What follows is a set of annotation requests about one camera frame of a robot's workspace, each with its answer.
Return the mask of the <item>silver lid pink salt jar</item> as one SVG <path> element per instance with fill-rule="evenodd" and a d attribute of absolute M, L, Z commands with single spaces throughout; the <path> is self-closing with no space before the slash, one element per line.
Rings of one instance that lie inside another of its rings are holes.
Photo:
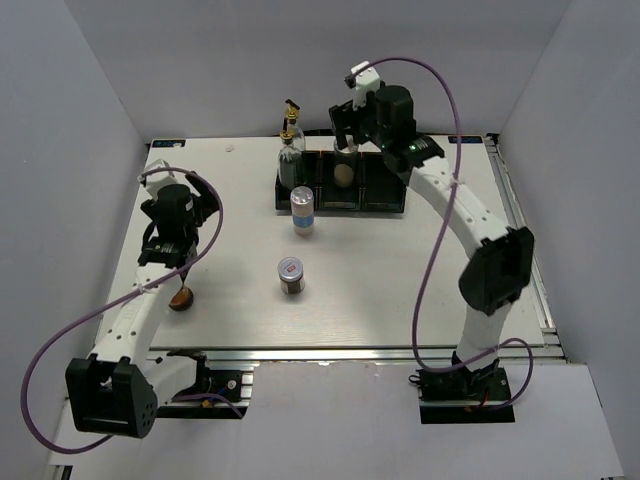
<path fill-rule="evenodd" d="M 334 183 L 339 188 L 347 188 L 354 182 L 358 162 L 358 146 L 351 135 L 346 136 L 347 145 L 340 148 L 334 141 Z"/>

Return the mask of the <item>glass bottle with brown sauce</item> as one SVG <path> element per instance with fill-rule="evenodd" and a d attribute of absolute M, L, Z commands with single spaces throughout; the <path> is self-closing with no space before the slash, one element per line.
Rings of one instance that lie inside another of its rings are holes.
<path fill-rule="evenodd" d="M 296 147 L 294 138 L 294 130 L 288 120 L 284 119 L 280 131 L 282 146 L 278 153 L 278 177 L 288 190 L 293 190 L 298 185 L 298 169 L 302 162 L 302 153 Z"/>

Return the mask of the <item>blue label spice jar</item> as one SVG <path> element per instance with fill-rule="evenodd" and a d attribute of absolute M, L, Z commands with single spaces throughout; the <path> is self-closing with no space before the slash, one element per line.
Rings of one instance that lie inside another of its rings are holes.
<path fill-rule="evenodd" d="M 314 193 L 307 186 L 295 187 L 290 193 L 290 207 L 294 231 L 310 235 L 314 228 Z"/>

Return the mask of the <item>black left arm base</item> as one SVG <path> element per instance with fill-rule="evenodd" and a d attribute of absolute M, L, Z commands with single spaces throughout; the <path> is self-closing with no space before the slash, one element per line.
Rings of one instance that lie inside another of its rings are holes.
<path fill-rule="evenodd" d="M 233 419 L 247 413 L 253 371 L 211 360 L 203 351 L 174 349 L 156 358 L 153 385 L 162 419 Z"/>

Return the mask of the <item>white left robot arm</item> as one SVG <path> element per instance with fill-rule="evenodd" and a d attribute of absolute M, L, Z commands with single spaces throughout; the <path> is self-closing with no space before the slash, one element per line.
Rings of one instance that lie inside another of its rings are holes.
<path fill-rule="evenodd" d="M 211 185 L 193 171 L 186 181 L 170 176 L 149 181 L 150 197 L 141 209 L 151 222 L 143 234 L 141 253 L 130 292 L 107 333 L 85 359 L 70 361 L 65 380 L 74 425 L 81 432 L 143 438 L 159 409 L 182 391 L 199 399 L 211 387 L 211 374 L 189 357 L 164 356 L 155 361 L 149 350 L 160 324 L 173 314 L 175 295 L 186 288 L 191 266 L 207 254 L 198 230 L 211 215 L 223 214 Z"/>

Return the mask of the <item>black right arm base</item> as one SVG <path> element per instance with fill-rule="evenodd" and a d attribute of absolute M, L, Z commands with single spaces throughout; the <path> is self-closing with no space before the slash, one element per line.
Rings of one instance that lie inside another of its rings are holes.
<path fill-rule="evenodd" d="M 471 386 L 458 371 L 436 374 L 417 370 L 408 377 L 418 390 L 423 425 L 508 424 L 515 422 L 512 405 L 498 409 L 511 399 L 504 368 L 498 368 Z"/>

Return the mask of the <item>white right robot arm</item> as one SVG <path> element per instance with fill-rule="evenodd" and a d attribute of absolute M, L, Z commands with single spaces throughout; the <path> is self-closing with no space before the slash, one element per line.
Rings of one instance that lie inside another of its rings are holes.
<path fill-rule="evenodd" d="M 389 171 L 441 216 L 467 255 L 458 288 L 466 307 L 454 351 L 453 390 L 472 399 L 488 385 L 497 364 L 506 318 L 529 285 L 534 236 L 497 217 L 463 184 L 432 137 L 419 134 L 409 90 L 399 85 L 355 87 L 351 100 L 330 108 L 339 146 L 372 143 Z"/>

